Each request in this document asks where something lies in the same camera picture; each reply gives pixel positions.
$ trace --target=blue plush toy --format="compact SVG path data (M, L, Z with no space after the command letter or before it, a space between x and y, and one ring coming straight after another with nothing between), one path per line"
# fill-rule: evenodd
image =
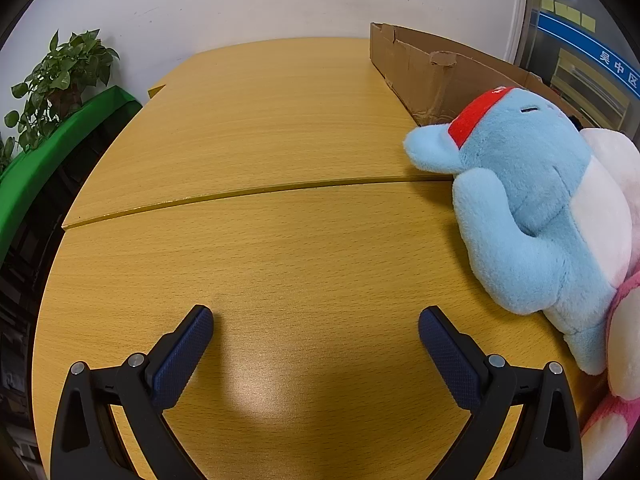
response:
M453 203L472 269L516 314L543 310L578 366L605 368L606 313L631 256L618 184L555 105L498 88L449 124L416 128L418 168L453 173Z

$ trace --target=wood grain surface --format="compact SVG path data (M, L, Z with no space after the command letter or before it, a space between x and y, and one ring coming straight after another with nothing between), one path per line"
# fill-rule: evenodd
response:
M415 123L368 40L248 43L189 58L101 158L65 229L220 196L450 177L412 168Z

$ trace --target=blue sign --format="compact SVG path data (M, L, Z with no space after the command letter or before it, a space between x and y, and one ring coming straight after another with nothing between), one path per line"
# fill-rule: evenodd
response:
M624 59L583 31L561 22L555 16L540 12L538 28L566 43L611 72L640 99L640 75Z

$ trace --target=cardboard box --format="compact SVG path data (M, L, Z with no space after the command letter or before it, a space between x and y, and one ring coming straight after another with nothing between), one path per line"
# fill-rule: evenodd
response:
M593 126L537 75L446 38L371 23L370 57L420 126L452 121L473 99L498 86L531 90L582 126Z

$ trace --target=blue gripper pad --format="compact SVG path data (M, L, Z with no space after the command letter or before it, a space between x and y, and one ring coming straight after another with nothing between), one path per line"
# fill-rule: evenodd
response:
M456 404L463 410L479 408L482 401L480 377L452 335L428 308L420 313L418 332Z
M151 403L159 411L175 406L213 336L213 314L202 308L152 379Z

